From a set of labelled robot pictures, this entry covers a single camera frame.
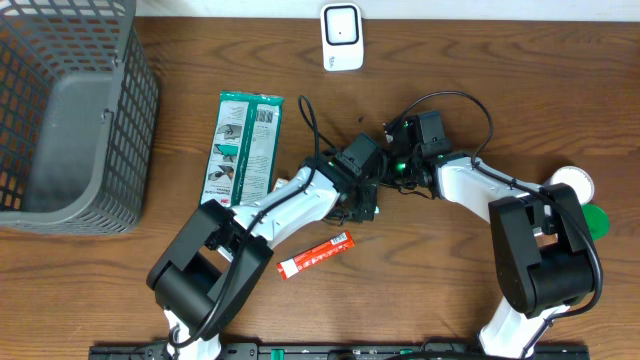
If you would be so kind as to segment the red snack bar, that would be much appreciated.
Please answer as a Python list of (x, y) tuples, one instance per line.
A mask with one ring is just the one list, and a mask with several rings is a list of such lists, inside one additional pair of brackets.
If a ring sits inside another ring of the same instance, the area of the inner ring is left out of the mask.
[(307, 251), (277, 264), (277, 270), (283, 280), (287, 280), (314, 265), (334, 257), (355, 246), (352, 235), (344, 231)]

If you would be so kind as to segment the green white 3M package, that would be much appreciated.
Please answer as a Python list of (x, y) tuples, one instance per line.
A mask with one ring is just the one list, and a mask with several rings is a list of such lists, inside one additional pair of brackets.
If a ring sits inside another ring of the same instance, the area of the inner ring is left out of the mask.
[(200, 202), (246, 205), (271, 189), (284, 98), (223, 91)]

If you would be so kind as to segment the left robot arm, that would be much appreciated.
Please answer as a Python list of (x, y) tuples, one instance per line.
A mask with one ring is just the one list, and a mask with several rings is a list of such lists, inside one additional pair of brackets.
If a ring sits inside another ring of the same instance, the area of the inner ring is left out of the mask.
[(146, 279), (169, 321), (168, 355), (217, 358), (220, 332), (246, 303), (275, 247), (372, 190), (387, 166), (384, 150), (360, 134), (343, 150), (316, 151), (287, 184), (257, 201), (199, 205)]

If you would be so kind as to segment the green lid jar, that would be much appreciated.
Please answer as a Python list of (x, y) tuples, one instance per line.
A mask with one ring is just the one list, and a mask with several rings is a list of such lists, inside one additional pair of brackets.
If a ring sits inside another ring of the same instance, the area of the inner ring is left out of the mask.
[(609, 233), (610, 220), (602, 208), (594, 204), (585, 204), (582, 206), (582, 211), (594, 241), (603, 238)]

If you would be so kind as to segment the white blue label jar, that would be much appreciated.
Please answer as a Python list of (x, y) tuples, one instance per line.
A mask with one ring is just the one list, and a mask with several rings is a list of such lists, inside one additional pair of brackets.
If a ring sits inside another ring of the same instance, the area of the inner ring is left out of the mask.
[(564, 183), (569, 185), (576, 193), (581, 205), (589, 203), (595, 194), (595, 184), (590, 175), (576, 166), (563, 166), (557, 169), (544, 185), (556, 185)]

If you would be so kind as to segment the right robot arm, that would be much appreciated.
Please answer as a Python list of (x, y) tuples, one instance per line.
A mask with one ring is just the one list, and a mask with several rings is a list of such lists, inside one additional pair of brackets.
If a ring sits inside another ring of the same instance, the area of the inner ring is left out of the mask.
[(490, 225), (503, 297), (479, 333), (485, 355), (530, 358), (556, 320), (597, 304), (603, 269), (573, 188), (521, 182), (487, 166), (477, 153), (454, 150), (437, 112), (400, 115), (384, 132), (391, 183), (424, 187)]

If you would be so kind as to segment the orange Kleenex tissue pack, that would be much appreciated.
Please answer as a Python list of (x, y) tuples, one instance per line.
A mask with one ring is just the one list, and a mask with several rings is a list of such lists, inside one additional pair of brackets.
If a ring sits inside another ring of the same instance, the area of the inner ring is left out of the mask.
[(280, 188), (284, 187), (285, 185), (287, 185), (289, 183), (289, 181), (287, 179), (284, 178), (278, 178), (274, 184), (273, 187), (273, 191), (277, 191)]

